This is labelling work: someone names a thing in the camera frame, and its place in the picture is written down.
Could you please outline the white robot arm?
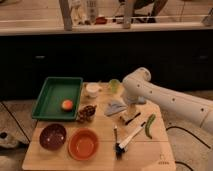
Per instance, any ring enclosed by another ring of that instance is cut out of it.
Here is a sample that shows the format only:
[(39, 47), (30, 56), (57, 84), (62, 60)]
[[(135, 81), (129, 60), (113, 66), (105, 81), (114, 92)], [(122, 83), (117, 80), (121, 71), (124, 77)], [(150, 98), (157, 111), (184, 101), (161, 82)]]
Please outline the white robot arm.
[(156, 86), (150, 80), (151, 73), (144, 67), (125, 76), (122, 80), (124, 99), (135, 102), (144, 97), (213, 135), (213, 101)]

